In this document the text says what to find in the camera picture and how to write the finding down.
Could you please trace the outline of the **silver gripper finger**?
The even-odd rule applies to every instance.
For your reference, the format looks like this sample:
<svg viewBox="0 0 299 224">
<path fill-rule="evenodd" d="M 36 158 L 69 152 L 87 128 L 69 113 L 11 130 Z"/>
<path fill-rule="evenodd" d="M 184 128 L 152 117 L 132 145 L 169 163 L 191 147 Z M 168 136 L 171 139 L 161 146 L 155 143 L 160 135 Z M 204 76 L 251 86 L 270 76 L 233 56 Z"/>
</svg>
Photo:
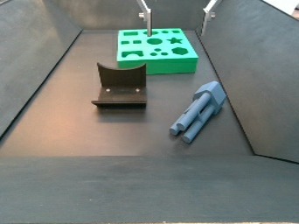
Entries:
<svg viewBox="0 0 299 224">
<path fill-rule="evenodd" d="M 152 10 L 148 8 L 145 4 L 145 0 L 136 0 L 136 3 L 140 7 L 139 17 L 145 22 L 147 36 L 152 36 Z"/>
<path fill-rule="evenodd" d="M 207 6 L 203 8 L 204 18 L 203 18 L 203 23 L 200 28 L 200 35 L 204 35 L 205 33 L 208 22 L 215 17 L 215 9 L 219 4 L 220 4 L 220 0 L 209 0 Z"/>
</svg>

